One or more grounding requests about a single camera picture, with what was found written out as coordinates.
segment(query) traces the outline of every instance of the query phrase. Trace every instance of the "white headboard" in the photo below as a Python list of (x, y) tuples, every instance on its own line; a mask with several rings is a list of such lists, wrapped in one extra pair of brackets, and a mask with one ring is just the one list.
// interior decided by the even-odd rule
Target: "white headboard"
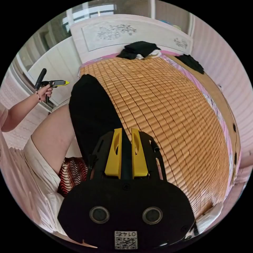
[(73, 24), (70, 31), (82, 63), (120, 52), (125, 45), (146, 41), (161, 50), (191, 54), (193, 39), (177, 28), (147, 17), (115, 14)]

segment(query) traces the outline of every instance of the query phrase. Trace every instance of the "black handle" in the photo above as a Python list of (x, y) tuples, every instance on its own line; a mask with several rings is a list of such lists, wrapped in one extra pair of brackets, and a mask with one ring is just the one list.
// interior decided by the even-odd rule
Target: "black handle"
[(37, 79), (37, 82), (35, 83), (35, 86), (34, 86), (34, 88), (36, 90), (38, 90), (40, 88), (40, 83), (42, 82), (42, 80), (43, 80), (43, 78), (44, 78), (44, 76), (45, 76), (46, 73), (47, 73), (47, 70), (46, 69), (42, 69), (42, 71), (41, 71), (41, 73), (40, 73), (40, 75), (39, 75), (39, 77)]
[(49, 97), (46, 95), (46, 104), (49, 102)]

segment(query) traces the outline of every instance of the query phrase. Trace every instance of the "floral pattern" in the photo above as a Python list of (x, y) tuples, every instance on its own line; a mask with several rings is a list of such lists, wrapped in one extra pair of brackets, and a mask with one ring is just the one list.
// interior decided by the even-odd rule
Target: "floral pattern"
[(182, 48), (184, 48), (184, 49), (186, 49), (187, 46), (188, 46), (187, 42), (186, 42), (184, 39), (181, 39), (181, 41), (180, 41), (178, 38), (175, 38), (175, 39), (174, 39), (174, 42), (176, 43), (176, 45), (177, 45), (178, 47), (182, 47)]
[(109, 28), (100, 27), (97, 36), (102, 40), (115, 40), (121, 36), (121, 34), (127, 33), (132, 36), (137, 30), (130, 25), (110, 25)]

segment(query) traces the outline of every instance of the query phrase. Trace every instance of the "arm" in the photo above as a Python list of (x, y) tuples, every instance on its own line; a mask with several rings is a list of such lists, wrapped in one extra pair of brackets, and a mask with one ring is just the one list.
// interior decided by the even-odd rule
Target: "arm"
[[(39, 89), (38, 94), (41, 101), (46, 100), (46, 95), (49, 97), (52, 94), (52, 88), (47, 85)], [(2, 127), (2, 132), (9, 132), (16, 128), (16, 126), (26, 117), (26, 115), (39, 103), (37, 94), (32, 94), (25, 100), (17, 103), (8, 111), (7, 119)]]

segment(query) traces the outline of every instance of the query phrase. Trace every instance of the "black pants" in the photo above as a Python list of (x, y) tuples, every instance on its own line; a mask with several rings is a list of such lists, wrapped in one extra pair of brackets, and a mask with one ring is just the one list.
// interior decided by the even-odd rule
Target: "black pants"
[(100, 137), (116, 128), (122, 128), (121, 170), (130, 173), (131, 142), (111, 99), (95, 77), (89, 74), (83, 75), (74, 85), (69, 111), (76, 139), (86, 164), (90, 164), (90, 155)]

